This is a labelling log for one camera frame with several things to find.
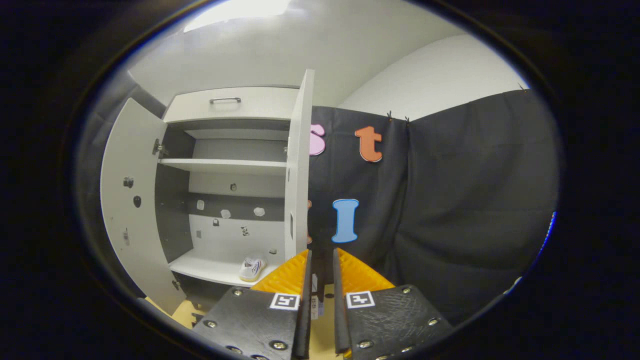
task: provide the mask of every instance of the dark gray back panel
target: dark gray back panel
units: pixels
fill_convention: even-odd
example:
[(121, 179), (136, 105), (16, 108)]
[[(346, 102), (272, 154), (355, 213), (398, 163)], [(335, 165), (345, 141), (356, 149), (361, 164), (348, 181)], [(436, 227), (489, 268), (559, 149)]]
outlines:
[(269, 119), (210, 119), (184, 121), (172, 124), (172, 127), (181, 130), (203, 129), (256, 129), (289, 131), (290, 122), (286, 120)]
[[(167, 158), (190, 158), (195, 139), (182, 130), (167, 128), (162, 144), (169, 150)], [(193, 249), (187, 197), (189, 172), (158, 164), (156, 172), (156, 220), (158, 235), (167, 262)]]
[[(220, 211), (227, 209), (231, 212), (234, 219), (284, 221), (284, 198), (282, 197), (249, 197), (189, 193), (187, 199), (189, 214), (221, 218)], [(198, 200), (204, 201), (203, 210), (198, 210), (196, 207)], [(253, 209), (258, 207), (264, 209), (264, 216), (259, 217), (253, 213)]]

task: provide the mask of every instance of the cabinet door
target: cabinet door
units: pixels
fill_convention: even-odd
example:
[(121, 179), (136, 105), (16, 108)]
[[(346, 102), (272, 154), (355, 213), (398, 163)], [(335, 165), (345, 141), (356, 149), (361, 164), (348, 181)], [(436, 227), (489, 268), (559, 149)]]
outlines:
[[(111, 245), (125, 270), (169, 314), (186, 298), (169, 270), (156, 222), (156, 139), (166, 124), (135, 100), (118, 115), (107, 141), (100, 174), (102, 216)], [(131, 188), (125, 178), (133, 180)]]
[(290, 259), (307, 248), (309, 138), (314, 74), (314, 70), (305, 72), (291, 114), (284, 195), (285, 259)]

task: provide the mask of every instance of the white shelf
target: white shelf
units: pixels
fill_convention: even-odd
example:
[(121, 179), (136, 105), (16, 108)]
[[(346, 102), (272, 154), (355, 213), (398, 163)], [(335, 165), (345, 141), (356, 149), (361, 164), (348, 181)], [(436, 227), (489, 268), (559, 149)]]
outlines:
[(160, 164), (192, 172), (284, 176), (286, 162), (218, 159), (161, 159)]
[(278, 265), (269, 264), (262, 273), (260, 273), (260, 277), (256, 281), (246, 282), (240, 280), (238, 277), (240, 266), (240, 263), (226, 263), (224, 261), (197, 256), (194, 250), (190, 250), (169, 264), (171, 271), (183, 275), (195, 277), (200, 280), (218, 282), (220, 284), (245, 287), (255, 285), (278, 267)]

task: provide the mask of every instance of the drawer handle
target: drawer handle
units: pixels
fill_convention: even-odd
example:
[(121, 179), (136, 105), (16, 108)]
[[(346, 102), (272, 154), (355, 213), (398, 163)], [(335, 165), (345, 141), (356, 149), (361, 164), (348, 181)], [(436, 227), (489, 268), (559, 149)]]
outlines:
[(209, 100), (209, 104), (213, 104), (215, 101), (220, 101), (220, 100), (235, 100), (236, 102), (242, 102), (242, 100), (240, 100), (239, 97), (219, 97), (217, 99)]

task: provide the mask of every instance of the black fabric backdrop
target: black fabric backdrop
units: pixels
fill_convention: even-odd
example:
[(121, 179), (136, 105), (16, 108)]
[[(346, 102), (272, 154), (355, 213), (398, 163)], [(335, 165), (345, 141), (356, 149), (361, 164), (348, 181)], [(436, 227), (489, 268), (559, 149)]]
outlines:
[[(326, 148), (309, 159), (308, 231), (313, 238), (314, 272), (320, 281), (333, 282), (332, 250), (339, 246), (377, 270), (388, 266), (388, 254), (400, 219), (408, 154), (406, 121), (381, 115), (314, 106), (312, 123), (324, 127)], [(372, 126), (382, 134), (376, 163), (360, 156), (360, 138), (355, 131)], [(333, 202), (356, 199), (355, 241), (336, 244), (337, 211)]]
[[(559, 188), (554, 120), (530, 90), (492, 95), (407, 123), (314, 107), (325, 151), (310, 158), (314, 260), (340, 247), (396, 285), (413, 284), (452, 324), (513, 285), (545, 240)], [(382, 134), (382, 160), (354, 132)], [(357, 199), (358, 239), (332, 243), (332, 202)], [(316, 268), (326, 282), (330, 266)]]

